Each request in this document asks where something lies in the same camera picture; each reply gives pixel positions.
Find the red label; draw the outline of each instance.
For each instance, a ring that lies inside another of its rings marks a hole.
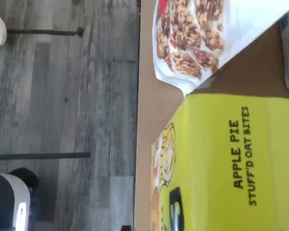
[[[168,0],[159,0],[159,11],[158,11],[158,16],[161,16],[162,13],[164,12],[166,5],[167,5]]]

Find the granola cluster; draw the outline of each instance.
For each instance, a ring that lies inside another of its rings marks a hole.
[[[176,70],[184,75],[191,75],[201,78],[200,66],[188,54],[181,53],[180,51],[173,52],[171,57],[176,65]]]
[[[168,64],[171,71],[173,71],[171,60],[170,60],[170,49],[168,44],[168,37],[163,33],[163,31],[159,28],[157,30],[157,53],[158,58],[164,59]]]
[[[223,10],[223,0],[195,0],[198,22],[206,26],[209,20],[218,20]]]
[[[215,55],[206,51],[195,49],[194,56],[196,57],[197,62],[201,66],[209,68],[212,73],[217,71],[219,61],[218,58],[215,57]]]
[[[201,37],[210,50],[213,51],[215,49],[223,49],[223,45],[221,44],[221,36],[218,31],[207,30]]]
[[[161,22],[162,22],[162,31],[164,34],[168,37],[170,32],[170,9],[169,9],[169,3],[167,4],[165,11],[163,12],[161,16]]]
[[[170,49],[169,49],[169,32],[170,32],[170,10],[169,3],[167,4],[165,11],[161,16],[161,28],[157,29],[157,53],[158,58],[164,59],[169,69],[173,71],[171,60],[170,60]]]
[[[200,47],[201,36],[192,14],[183,5],[176,7],[171,15],[173,34],[170,35],[174,47],[186,50],[187,44],[192,47]]]

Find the cartoon character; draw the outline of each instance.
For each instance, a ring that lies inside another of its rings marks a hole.
[[[159,187],[168,185],[175,162],[175,130],[173,123],[170,123],[165,127],[162,133],[162,147],[160,152],[160,158],[158,160],[159,168]]]

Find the gray wood floor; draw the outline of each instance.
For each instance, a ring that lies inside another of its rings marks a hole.
[[[107,231],[132,223],[139,6],[136,0],[0,0],[0,154],[91,151],[88,159],[0,161],[40,179],[31,230]]]

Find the apple pie stuff'd oat bites box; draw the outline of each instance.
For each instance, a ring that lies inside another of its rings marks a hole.
[[[151,231],[289,231],[288,99],[190,94],[151,154]]]
[[[209,85],[218,69],[288,10],[289,0],[156,0],[157,78],[184,95]]]

